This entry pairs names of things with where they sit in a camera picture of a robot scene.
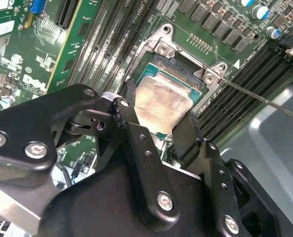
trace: expansion slot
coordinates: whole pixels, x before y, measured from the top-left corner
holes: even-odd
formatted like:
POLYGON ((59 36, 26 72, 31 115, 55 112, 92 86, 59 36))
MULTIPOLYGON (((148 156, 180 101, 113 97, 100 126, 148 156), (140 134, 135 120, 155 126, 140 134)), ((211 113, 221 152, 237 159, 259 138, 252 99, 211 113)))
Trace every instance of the expansion slot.
POLYGON ((62 0, 57 17, 56 25, 67 29, 71 24, 79 0, 62 0))
POLYGON ((79 54, 78 58, 77 58, 77 61, 76 61, 76 64, 73 68, 73 71, 71 73, 71 76, 69 78, 69 81, 68 81, 68 84, 67 85, 72 85, 75 83, 75 80, 78 79, 78 71, 81 71, 82 70, 82 63, 83 63, 83 59, 85 57, 85 54, 87 52, 87 47, 88 45, 87 44, 94 44, 96 42, 97 39, 100 39, 101 37, 101 34, 102 34, 102 30, 98 30, 97 32, 97 35, 95 36, 95 33, 98 29, 98 26, 101 25, 101 28, 104 28, 105 27, 105 24, 106 24, 106 21, 104 21, 104 19, 102 18, 103 17, 103 13, 105 12, 105 9, 106 9, 106 5, 107 5, 107 2, 108 0, 103 0, 102 3, 101 3, 101 6, 98 10, 98 13, 91 25, 91 28, 89 30, 89 33, 85 39, 85 43, 82 47, 82 51, 81 53, 79 54))
MULTIPOLYGON (((271 42, 267 43, 232 82, 267 98, 290 77, 293 78, 293 60, 286 60, 284 53, 280 53, 271 42)), ((217 143, 237 125, 249 120, 260 104, 227 86, 199 115, 201 131, 207 139, 217 143)))
POLYGON ((137 32, 141 28, 142 24, 144 23, 144 19, 147 19, 147 16, 149 15, 150 11, 149 9, 152 9, 156 4, 158 3, 158 0, 150 0, 148 1, 142 12, 139 16, 137 16, 135 19, 132 20, 132 23, 134 24, 133 28, 130 31, 130 35, 128 39, 126 40, 125 45, 123 46, 121 52, 119 53, 119 56, 117 57, 112 69, 110 70, 110 73, 108 74, 107 78, 105 79, 102 87, 100 88, 100 91, 107 91, 109 90, 110 86, 113 83, 113 79, 118 74, 122 63, 124 60, 128 57, 130 54, 130 49, 135 45, 135 42, 137 41, 139 35, 137 32))

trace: pcie slot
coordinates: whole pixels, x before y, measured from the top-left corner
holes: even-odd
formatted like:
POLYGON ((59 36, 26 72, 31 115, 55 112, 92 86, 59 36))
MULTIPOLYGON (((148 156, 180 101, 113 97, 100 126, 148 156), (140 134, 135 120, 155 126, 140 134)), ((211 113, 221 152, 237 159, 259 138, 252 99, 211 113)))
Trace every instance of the pcie slot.
POLYGON ((79 0, 62 0, 56 16, 55 23, 62 29, 67 29, 71 24, 79 0))
POLYGON ((130 49, 134 46, 135 42, 138 39, 138 34, 136 34, 142 24, 144 23, 144 20, 147 19, 147 15, 150 13, 150 9, 153 8, 158 3, 158 0, 150 0, 147 3, 145 3, 145 6, 140 13, 139 17, 137 19, 132 20, 133 27, 130 31, 130 36, 126 40, 125 45, 123 46, 119 56, 117 57, 112 69, 110 70, 110 73, 108 74, 106 80, 104 81, 100 91, 106 91, 109 90, 110 86, 113 83, 113 78, 118 74, 121 64, 124 62, 124 60, 127 58, 127 56, 130 54, 130 49))

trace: chip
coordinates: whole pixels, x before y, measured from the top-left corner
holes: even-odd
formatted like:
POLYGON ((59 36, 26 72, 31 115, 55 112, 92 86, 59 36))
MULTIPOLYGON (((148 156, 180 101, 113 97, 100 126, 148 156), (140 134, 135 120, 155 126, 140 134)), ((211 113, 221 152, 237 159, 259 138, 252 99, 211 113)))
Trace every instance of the chip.
POLYGON ((86 23, 82 23, 79 31, 78 31, 78 36, 83 36, 87 33, 87 30, 90 26, 90 23, 89 22, 86 22, 86 23))
POLYGON ((217 23, 217 21, 218 21, 218 18, 214 14, 211 14, 202 26, 206 28, 207 30, 211 31, 212 28, 217 23))
POLYGON ((191 18, 193 18, 196 22, 200 23, 207 12, 208 9, 205 6, 199 5, 195 12, 192 14, 191 18))
POLYGON ((70 59, 66 62, 65 67, 63 69, 63 72, 68 71, 72 68, 73 64, 74 64, 75 59, 70 59))
POLYGON ((283 11, 283 13, 287 16, 292 10, 293 10, 293 7, 288 5, 286 9, 283 11))
POLYGON ((14 86, 17 86, 18 85, 18 80, 12 79, 11 84, 14 85, 14 86))
POLYGON ((238 53, 241 53, 246 48, 246 46, 248 44, 249 44, 249 41, 246 38, 242 38, 237 43, 237 45, 234 47, 234 50, 238 53))
POLYGON ((225 21, 228 21, 228 20, 231 18, 232 15, 233 15, 233 12, 229 10, 229 11, 227 11, 227 12, 224 14, 223 19, 224 19, 225 21))
POLYGON ((8 88, 0 88, 0 91, 1 91, 1 95, 10 95, 11 94, 11 90, 8 89, 8 88))
POLYGON ((233 24, 233 28, 234 28, 234 29, 238 29, 242 22, 243 22, 243 21, 242 21, 240 18, 238 18, 238 19, 234 22, 234 24, 233 24))
POLYGON ((196 4, 195 0, 184 0, 182 4, 179 6, 179 10, 186 14, 190 14, 192 10, 194 9, 194 6, 196 4))
POLYGON ((238 39, 240 34, 237 31, 231 31, 229 35, 224 39, 224 42, 226 42, 229 45, 233 45, 235 41, 238 39))
POLYGON ((276 26, 276 27, 281 27, 284 23, 286 22, 286 19, 283 15, 278 15, 276 17, 276 19, 274 20, 273 24, 276 26))
POLYGON ((223 6, 223 5, 222 5, 219 1, 217 1, 217 2, 215 3, 214 7, 212 8, 212 11, 215 12, 215 13, 217 13, 217 12, 220 10, 220 8, 221 8, 222 6, 223 6))
POLYGON ((221 23, 219 24, 219 26, 216 28, 216 30, 214 31, 214 34, 219 37, 219 38, 222 38, 225 33, 227 32, 227 30, 229 29, 230 27, 224 22, 224 21, 221 21, 221 23))
POLYGON ((251 32, 251 27, 249 27, 249 26, 247 26, 246 27, 246 29, 243 31, 243 35, 245 36, 245 37, 247 37, 248 35, 249 35, 249 33, 251 32))

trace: black ram slot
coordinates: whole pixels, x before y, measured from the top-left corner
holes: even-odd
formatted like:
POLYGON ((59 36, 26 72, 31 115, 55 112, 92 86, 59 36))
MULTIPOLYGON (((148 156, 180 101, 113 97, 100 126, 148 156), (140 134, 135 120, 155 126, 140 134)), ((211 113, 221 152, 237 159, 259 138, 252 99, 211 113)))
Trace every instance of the black ram slot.
POLYGON ((56 16, 56 25, 67 29, 71 24, 79 0, 62 0, 56 16))
MULTIPOLYGON (((292 75, 293 60, 286 60, 285 53, 267 43, 232 82, 267 98, 292 75)), ((238 124, 247 122, 260 104, 243 92, 230 86, 225 87, 199 115, 204 137, 218 143, 238 124)))

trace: black metal bracket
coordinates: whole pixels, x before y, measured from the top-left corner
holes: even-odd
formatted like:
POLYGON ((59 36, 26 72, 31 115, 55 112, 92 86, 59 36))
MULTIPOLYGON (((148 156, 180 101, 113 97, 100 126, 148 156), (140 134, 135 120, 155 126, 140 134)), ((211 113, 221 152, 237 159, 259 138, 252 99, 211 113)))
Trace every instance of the black metal bracket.
POLYGON ((148 227, 166 231, 179 219, 179 204, 151 134, 139 125, 133 105, 122 97, 112 102, 100 99, 87 86, 73 85, 0 112, 0 133, 7 136, 0 147, 1 183, 42 184, 56 162, 56 147, 91 135, 98 139, 102 168, 114 158, 127 161, 140 216, 148 227), (12 118, 14 123, 4 122, 4 118, 12 118), (32 142, 46 147, 44 157, 25 154, 32 142))

